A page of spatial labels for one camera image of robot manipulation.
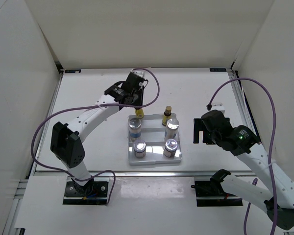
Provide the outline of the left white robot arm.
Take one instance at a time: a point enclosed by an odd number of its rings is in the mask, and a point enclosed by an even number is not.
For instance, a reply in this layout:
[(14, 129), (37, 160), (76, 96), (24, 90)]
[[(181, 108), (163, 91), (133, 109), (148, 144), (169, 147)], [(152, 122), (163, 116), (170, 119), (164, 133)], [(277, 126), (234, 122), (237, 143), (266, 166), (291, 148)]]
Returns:
[(96, 127), (122, 109), (118, 104), (142, 105), (144, 76), (141, 71), (130, 72), (125, 81), (105, 90), (96, 102), (98, 108), (88, 109), (65, 124), (57, 122), (53, 126), (50, 150), (73, 175), (73, 186), (82, 196), (91, 194), (94, 181), (83, 161), (83, 142)]

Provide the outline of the tall silver-lid jar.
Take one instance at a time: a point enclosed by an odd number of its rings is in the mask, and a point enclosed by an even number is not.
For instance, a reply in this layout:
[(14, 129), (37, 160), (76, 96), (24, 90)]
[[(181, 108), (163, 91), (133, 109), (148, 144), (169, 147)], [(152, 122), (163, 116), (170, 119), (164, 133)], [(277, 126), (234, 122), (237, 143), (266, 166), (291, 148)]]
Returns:
[(134, 117), (128, 122), (129, 136), (134, 142), (141, 137), (142, 122), (139, 118)]
[(164, 140), (174, 139), (179, 129), (179, 121), (175, 118), (171, 118), (167, 121), (166, 129), (164, 133)]

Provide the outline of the short white-lid spice jar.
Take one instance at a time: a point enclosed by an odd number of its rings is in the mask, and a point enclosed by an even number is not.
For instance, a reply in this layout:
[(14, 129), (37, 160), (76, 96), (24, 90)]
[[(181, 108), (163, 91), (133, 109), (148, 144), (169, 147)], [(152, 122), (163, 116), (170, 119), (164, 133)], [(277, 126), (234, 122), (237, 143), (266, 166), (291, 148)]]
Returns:
[(172, 158), (175, 156), (176, 151), (178, 149), (178, 143), (175, 139), (168, 139), (164, 146), (163, 155)]
[(134, 155), (137, 158), (143, 158), (146, 155), (146, 143), (144, 140), (135, 140), (133, 143)]

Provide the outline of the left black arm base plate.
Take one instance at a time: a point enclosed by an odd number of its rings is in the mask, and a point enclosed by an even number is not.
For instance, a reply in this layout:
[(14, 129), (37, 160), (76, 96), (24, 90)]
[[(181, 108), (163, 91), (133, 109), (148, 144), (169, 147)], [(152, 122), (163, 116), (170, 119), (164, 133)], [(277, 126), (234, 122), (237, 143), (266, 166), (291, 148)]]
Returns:
[(62, 204), (88, 206), (107, 205), (108, 187), (108, 178), (99, 178), (84, 186), (80, 186), (73, 180), (67, 180)]

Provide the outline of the small yellow-label bottle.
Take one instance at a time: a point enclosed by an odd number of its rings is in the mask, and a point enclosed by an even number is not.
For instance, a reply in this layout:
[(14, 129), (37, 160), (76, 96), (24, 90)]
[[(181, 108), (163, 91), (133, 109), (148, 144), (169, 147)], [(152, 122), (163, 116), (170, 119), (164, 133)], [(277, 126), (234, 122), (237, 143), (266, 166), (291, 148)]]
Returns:
[(169, 119), (171, 119), (171, 115), (172, 115), (172, 107), (171, 106), (166, 106), (163, 117), (162, 117), (162, 125), (163, 126), (167, 125), (167, 121)]
[(142, 119), (144, 117), (144, 111), (142, 108), (135, 108), (135, 115), (137, 118)]

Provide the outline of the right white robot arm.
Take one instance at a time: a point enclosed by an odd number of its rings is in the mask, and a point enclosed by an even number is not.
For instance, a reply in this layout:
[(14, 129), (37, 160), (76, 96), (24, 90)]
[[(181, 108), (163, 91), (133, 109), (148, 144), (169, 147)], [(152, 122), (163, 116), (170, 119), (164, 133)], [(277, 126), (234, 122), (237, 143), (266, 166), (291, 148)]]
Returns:
[(246, 126), (232, 127), (229, 118), (217, 110), (194, 119), (193, 142), (214, 144), (230, 152), (246, 164), (266, 186), (247, 183), (230, 171), (221, 169), (201, 190), (212, 195), (238, 196), (264, 211), (274, 227), (289, 230), (294, 227), (294, 181), (270, 158), (260, 139)]

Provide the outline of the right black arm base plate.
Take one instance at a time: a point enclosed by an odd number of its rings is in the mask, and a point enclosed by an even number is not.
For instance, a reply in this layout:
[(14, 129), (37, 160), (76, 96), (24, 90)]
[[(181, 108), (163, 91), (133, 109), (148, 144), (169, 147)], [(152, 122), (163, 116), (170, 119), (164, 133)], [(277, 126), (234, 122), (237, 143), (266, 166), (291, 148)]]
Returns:
[(191, 188), (195, 190), (197, 207), (243, 206), (242, 198), (213, 188), (210, 181), (195, 181)]

